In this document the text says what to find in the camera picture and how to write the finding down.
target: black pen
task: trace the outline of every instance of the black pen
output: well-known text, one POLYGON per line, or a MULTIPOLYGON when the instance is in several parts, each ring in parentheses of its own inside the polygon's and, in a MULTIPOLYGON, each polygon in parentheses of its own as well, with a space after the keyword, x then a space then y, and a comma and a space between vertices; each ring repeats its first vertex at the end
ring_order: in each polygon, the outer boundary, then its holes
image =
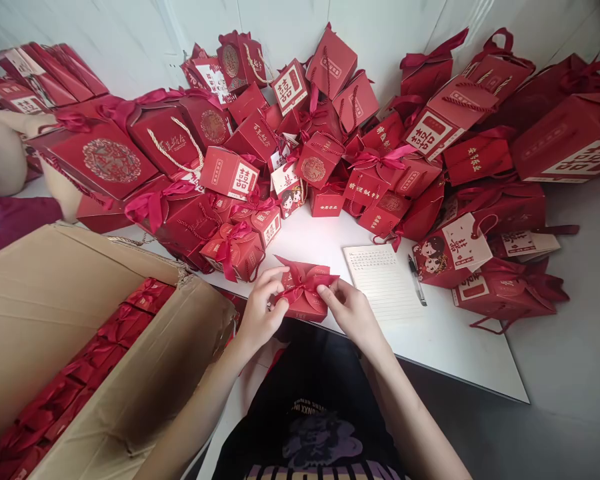
POLYGON ((426 307, 427 301, 425 300, 425 294, 424 292, 422 292, 422 285, 420 285, 420 280, 418 280, 418 269, 415 267, 415 262, 413 261, 411 256, 408 254, 407 256, 409 258, 409 270, 411 270, 411 274, 413 276, 413 281, 415 284, 415 294, 418 295, 418 300, 420 300, 420 304, 422 304, 423 307, 426 307))

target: white wall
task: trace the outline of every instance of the white wall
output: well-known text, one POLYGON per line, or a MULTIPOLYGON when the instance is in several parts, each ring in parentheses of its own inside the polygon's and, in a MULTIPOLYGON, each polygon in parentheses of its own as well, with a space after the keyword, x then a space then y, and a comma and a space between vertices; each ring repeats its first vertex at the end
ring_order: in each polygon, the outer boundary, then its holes
MULTIPOLYGON (((588 61, 600 53, 600 0, 0 0, 0 49, 66 42, 112 93, 130 98, 184 85, 167 65, 194 42, 214 53, 218 34, 251 31, 272 68, 282 68, 314 52, 328 21, 358 53, 381 104, 398 92, 406 52, 430 52, 466 26, 456 71, 503 26, 538 69, 573 51, 588 61)), ((550 264, 573 300, 509 335, 533 406, 436 374, 422 384, 432 404, 427 388, 441 389, 437 418, 476 478, 600 478, 600 180, 552 186, 549 212, 554 224, 579 223, 582 232, 563 239, 550 264), (455 394, 463 403, 449 407, 455 394)))

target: red rope handle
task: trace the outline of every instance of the red rope handle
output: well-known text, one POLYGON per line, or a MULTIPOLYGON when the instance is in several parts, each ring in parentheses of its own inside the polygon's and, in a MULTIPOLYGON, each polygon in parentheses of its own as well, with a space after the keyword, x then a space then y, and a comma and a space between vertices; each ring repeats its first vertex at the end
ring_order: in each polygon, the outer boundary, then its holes
POLYGON ((62 175, 67 180, 69 180, 70 184, 72 184, 80 193, 82 193, 86 197, 89 197, 90 199, 92 199, 94 202, 96 202, 101 207, 105 206, 106 202, 103 202, 102 200, 100 200, 98 197, 96 197, 93 194, 93 192, 91 190, 87 189, 86 187, 82 186, 80 183, 76 182, 76 180, 74 180, 67 172, 62 170, 62 167, 60 166, 60 163, 58 162, 58 158, 54 157, 53 155, 51 155, 50 157, 47 157, 46 155, 43 155, 40 152, 38 152, 38 153, 40 154, 42 159, 51 166, 51 168, 53 168, 60 175, 62 175))

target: lined paper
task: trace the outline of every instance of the lined paper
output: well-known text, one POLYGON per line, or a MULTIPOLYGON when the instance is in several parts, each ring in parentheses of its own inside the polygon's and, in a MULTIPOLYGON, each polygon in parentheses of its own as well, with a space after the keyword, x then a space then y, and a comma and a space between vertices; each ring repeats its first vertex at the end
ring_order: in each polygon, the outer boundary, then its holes
POLYGON ((424 309, 411 273, 398 264, 391 245, 343 249, 353 284, 369 299, 378 322, 422 319, 424 309))

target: gold rope handle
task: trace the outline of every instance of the gold rope handle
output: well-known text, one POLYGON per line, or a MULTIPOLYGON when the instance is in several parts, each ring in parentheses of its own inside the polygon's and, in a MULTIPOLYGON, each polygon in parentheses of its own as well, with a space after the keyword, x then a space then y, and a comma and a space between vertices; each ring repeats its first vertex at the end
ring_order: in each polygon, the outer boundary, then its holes
POLYGON ((264 58, 262 58, 262 52, 260 50, 258 50, 258 54, 260 55, 260 60, 262 60, 262 64, 267 68, 267 70, 269 70, 271 80, 263 79, 262 77, 260 77, 260 75, 258 75, 258 72, 255 69, 255 64, 254 64, 253 60, 251 60, 251 55, 249 54, 249 46, 246 43, 245 43, 245 48, 247 50, 247 60, 249 61, 249 64, 250 64, 251 68, 253 69, 253 72, 255 73, 256 78, 258 78, 258 80, 260 80, 262 83, 266 83, 267 85, 272 83, 275 80, 275 75, 271 71, 270 66, 268 66, 267 63, 265 62, 264 58))
POLYGON ((200 171, 202 170, 202 167, 205 164, 205 158, 202 155, 202 150, 200 150, 200 147, 198 147, 198 144, 193 139, 193 136, 191 135, 190 130, 187 128, 187 126, 184 123, 182 123, 180 120, 178 120, 175 117, 171 117, 171 120, 173 120, 176 124, 178 124, 180 126, 180 128, 182 128, 184 131, 187 132, 187 134, 189 135, 189 139, 191 140, 191 142, 193 143, 193 146, 195 147, 195 149, 198 152, 198 160, 200 160, 200 165, 198 165, 195 169, 190 169, 188 167, 185 167, 184 165, 180 165, 172 156, 170 156, 170 154, 166 150, 164 150, 164 148, 162 148, 162 145, 160 145, 160 142, 158 142, 158 139, 155 138, 155 135, 153 134, 151 129, 147 129, 147 132, 149 132, 149 136, 151 137, 151 140, 153 140, 153 144, 160 151, 160 153, 162 153, 166 158, 168 158, 180 170, 184 170, 186 172, 192 173, 192 174, 194 174, 194 176, 197 179, 200 179, 200 171))

